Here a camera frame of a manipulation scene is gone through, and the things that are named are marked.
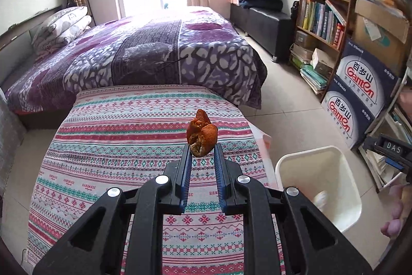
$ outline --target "headboard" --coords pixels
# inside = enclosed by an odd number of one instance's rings
[[[42,11],[0,36],[0,87],[3,92],[32,67],[36,55],[31,42],[37,28],[59,10],[61,6]]]

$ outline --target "striped bedsheet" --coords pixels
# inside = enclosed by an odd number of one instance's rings
[[[225,157],[267,185],[248,122],[210,90],[167,85],[84,91],[57,131],[36,180],[29,262],[35,265],[107,189],[138,188],[180,158],[186,127],[198,108],[218,126]],[[221,213],[212,158],[213,152],[193,160],[185,214],[164,217],[163,274],[243,273],[242,216]]]

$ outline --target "cardboard box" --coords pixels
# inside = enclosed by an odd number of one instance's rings
[[[400,80],[377,57],[349,38],[336,75],[375,117],[390,103],[392,93]]]
[[[293,54],[299,56],[303,60],[310,61],[312,59],[313,51],[305,49],[297,44],[293,44]]]
[[[366,130],[374,121],[373,114],[337,76],[330,82],[322,107],[345,138],[349,148],[364,139]]]
[[[318,41],[315,37],[307,34],[303,31],[296,32],[295,44],[301,46],[302,48],[309,49],[313,51],[317,45]]]
[[[409,31],[409,22],[406,19],[399,18],[384,7],[368,0],[357,0],[355,12],[388,31],[403,44],[406,43]]]
[[[408,36],[407,33],[405,35],[406,23],[388,11],[376,7],[380,8],[367,0],[357,0],[355,12],[358,16],[352,39],[400,76],[408,54],[407,45],[390,32],[396,33],[406,42]]]
[[[336,60],[319,48],[316,48],[312,55],[313,69],[319,74],[329,77],[335,67]]]

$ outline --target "purple bedspread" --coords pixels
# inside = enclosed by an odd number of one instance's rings
[[[36,62],[6,97],[12,111],[24,114],[71,108],[79,92],[92,88],[192,84],[259,109],[266,76],[259,55],[227,20],[188,7],[94,27]]]

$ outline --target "tile floor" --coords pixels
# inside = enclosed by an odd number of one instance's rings
[[[274,164],[285,154],[327,145],[337,146],[344,152],[362,196],[363,207],[361,218],[345,235],[375,266],[389,242],[380,233],[381,225],[390,214],[388,195],[376,194],[365,164],[347,149],[321,109],[318,98],[299,73],[289,66],[272,63],[270,55],[261,46],[250,38],[247,40],[266,64],[268,77],[262,87],[262,109],[241,107],[242,113],[272,137],[270,156]],[[54,133],[53,130],[27,133],[7,182],[1,237],[18,262],[26,247],[31,193]]]

